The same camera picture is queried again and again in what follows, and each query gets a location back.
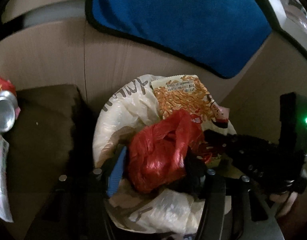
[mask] barcode label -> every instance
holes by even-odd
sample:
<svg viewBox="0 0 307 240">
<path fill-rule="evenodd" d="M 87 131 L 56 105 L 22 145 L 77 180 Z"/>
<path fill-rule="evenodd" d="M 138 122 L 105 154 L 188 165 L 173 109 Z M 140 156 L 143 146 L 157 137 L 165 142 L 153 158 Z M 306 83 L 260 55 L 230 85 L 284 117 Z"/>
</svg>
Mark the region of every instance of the barcode label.
<svg viewBox="0 0 307 240">
<path fill-rule="evenodd" d="M 190 93 L 196 90 L 193 80 L 183 81 L 167 85 L 167 91 L 183 90 L 184 92 Z"/>
</svg>

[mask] blue plastic piece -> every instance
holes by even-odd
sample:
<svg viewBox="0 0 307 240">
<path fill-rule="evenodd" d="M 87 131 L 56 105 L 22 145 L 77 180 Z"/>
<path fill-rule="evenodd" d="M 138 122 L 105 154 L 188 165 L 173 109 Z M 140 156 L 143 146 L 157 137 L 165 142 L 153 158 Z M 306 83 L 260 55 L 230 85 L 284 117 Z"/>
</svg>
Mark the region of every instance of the blue plastic piece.
<svg viewBox="0 0 307 240">
<path fill-rule="evenodd" d="M 122 173 L 125 167 L 126 154 L 127 154 L 127 147 L 124 146 L 108 178 L 108 189 L 107 189 L 108 197 L 112 197 L 113 194 L 115 194 L 118 191 L 119 183 L 122 178 Z"/>
</svg>

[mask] snack wrapper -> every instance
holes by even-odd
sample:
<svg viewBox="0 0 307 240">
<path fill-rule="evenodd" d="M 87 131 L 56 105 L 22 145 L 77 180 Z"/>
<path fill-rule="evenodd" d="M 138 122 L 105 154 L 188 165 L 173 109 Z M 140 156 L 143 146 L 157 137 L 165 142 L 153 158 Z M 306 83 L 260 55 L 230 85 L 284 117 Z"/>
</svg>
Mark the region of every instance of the snack wrapper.
<svg viewBox="0 0 307 240">
<path fill-rule="evenodd" d="M 212 129 L 212 124 L 228 127 L 229 109 L 218 106 L 196 75 L 162 78 L 152 81 L 151 85 L 163 119 L 182 108 L 189 111 L 194 122 L 201 124 L 203 131 Z"/>
<path fill-rule="evenodd" d="M 6 165 L 9 143 L 0 135 L 0 218 L 13 222 L 7 194 Z"/>
<path fill-rule="evenodd" d="M 2 90 L 8 90 L 13 93 L 15 97 L 17 97 L 17 94 L 15 92 L 15 86 L 10 82 L 10 80 L 4 80 L 0 77 L 0 92 Z"/>
</svg>

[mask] white plastic bag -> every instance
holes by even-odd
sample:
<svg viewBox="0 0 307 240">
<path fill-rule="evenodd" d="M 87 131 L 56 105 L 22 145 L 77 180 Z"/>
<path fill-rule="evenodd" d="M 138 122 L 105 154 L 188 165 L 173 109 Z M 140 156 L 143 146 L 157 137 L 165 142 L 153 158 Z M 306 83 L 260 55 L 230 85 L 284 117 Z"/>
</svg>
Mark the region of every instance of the white plastic bag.
<svg viewBox="0 0 307 240">
<path fill-rule="evenodd" d="M 151 81 L 163 77 L 143 75 L 122 87 L 105 104 L 98 117 L 93 140 L 93 158 L 96 168 L 113 156 L 118 143 L 128 144 L 133 136 L 145 126 L 161 120 L 159 103 L 153 93 Z M 231 123 L 222 134 L 235 133 Z M 123 230 L 139 233 L 196 233 L 204 201 L 194 202 L 190 195 L 165 190 L 163 195 L 140 194 L 127 179 L 122 179 L 119 189 L 109 200 L 105 200 L 108 215 L 114 224 Z M 150 212 L 138 217 L 145 205 L 156 203 L 153 217 L 164 222 L 149 226 Z"/>
<path fill-rule="evenodd" d="M 9 143 L 0 135 L 0 218 L 13 222 L 7 195 L 6 166 Z"/>
<path fill-rule="evenodd" d="M 93 158 L 95 167 L 113 156 L 118 142 L 126 143 L 143 127 L 160 121 L 158 101 L 151 81 L 162 77 L 143 75 L 119 89 L 100 112 L 95 127 Z"/>
<path fill-rule="evenodd" d="M 153 201 L 133 212 L 129 219 L 146 229 L 159 232 L 194 234 L 200 223 L 205 201 L 194 202 L 192 196 L 165 189 Z"/>
</svg>

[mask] plastic wrapper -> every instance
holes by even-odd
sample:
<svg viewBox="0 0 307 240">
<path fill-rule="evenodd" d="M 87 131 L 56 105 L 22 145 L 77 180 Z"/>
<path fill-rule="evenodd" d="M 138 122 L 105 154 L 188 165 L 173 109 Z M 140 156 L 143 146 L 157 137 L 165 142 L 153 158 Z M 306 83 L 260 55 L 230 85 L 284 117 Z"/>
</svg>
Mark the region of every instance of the plastic wrapper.
<svg viewBox="0 0 307 240">
<path fill-rule="evenodd" d="M 0 218 L 13 222 L 7 195 L 6 164 L 9 143 L 0 135 Z"/>
<path fill-rule="evenodd" d="M 4 80 L 3 78 L 0 77 L 0 92 L 2 90 L 8 90 L 11 93 L 13 93 L 15 97 L 17 96 L 15 92 L 15 86 L 10 82 L 10 80 Z"/>
<path fill-rule="evenodd" d="M 148 193 L 185 176 L 189 145 L 204 140 L 201 127 L 189 112 L 174 111 L 165 120 L 144 128 L 129 147 L 129 179 L 139 192 Z"/>
<path fill-rule="evenodd" d="M 153 201 L 129 216 L 138 225 L 155 228 L 157 232 L 175 232 L 181 235 L 196 233 L 205 201 L 165 189 Z"/>
<path fill-rule="evenodd" d="M 154 94 L 159 102 L 160 114 L 167 118 L 174 110 L 184 109 L 191 114 L 202 130 L 213 129 L 226 134 L 228 127 L 217 123 L 228 123 L 229 109 L 220 107 L 196 75 L 179 75 L 152 82 Z"/>
</svg>

